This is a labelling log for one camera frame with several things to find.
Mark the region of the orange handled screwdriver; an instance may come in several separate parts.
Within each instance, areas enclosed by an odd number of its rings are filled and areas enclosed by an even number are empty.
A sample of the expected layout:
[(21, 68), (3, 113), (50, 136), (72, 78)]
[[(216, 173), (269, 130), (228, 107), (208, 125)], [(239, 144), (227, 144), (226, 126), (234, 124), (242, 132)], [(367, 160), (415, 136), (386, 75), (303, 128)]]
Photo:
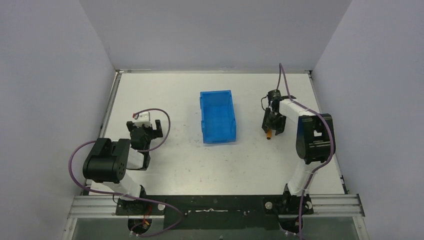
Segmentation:
[(266, 133), (266, 139), (267, 140), (270, 140), (272, 138), (272, 130), (271, 129), (269, 129), (268, 131), (267, 131), (267, 133)]

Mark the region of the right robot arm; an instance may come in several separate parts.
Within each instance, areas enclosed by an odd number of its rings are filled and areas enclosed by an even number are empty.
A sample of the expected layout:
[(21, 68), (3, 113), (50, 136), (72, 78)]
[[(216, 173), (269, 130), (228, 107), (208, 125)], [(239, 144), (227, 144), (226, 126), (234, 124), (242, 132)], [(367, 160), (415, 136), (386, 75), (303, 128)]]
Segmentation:
[(265, 99), (261, 128), (269, 140), (285, 131), (286, 122), (296, 127), (295, 150), (299, 161), (291, 179), (284, 187), (282, 200), (272, 206), (280, 214), (310, 214), (312, 204), (309, 189), (315, 174), (328, 164), (336, 151), (333, 118), (328, 113), (316, 113), (301, 105), (292, 95), (282, 95), (278, 89), (269, 91)]

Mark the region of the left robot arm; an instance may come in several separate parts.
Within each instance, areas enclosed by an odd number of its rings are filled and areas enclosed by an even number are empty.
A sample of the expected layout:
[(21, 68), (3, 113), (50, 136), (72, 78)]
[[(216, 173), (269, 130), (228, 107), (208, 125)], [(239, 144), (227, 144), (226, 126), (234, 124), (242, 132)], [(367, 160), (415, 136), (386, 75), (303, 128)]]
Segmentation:
[(150, 165), (150, 147), (152, 140), (163, 138), (161, 121), (127, 121), (129, 138), (113, 141), (110, 138), (98, 138), (90, 150), (82, 167), (87, 180), (100, 183), (119, 193), (125, 202), (146, 204), (137, 198), (145, 198), (145, 188), (135, 182), (127, 170), (145, 171)]

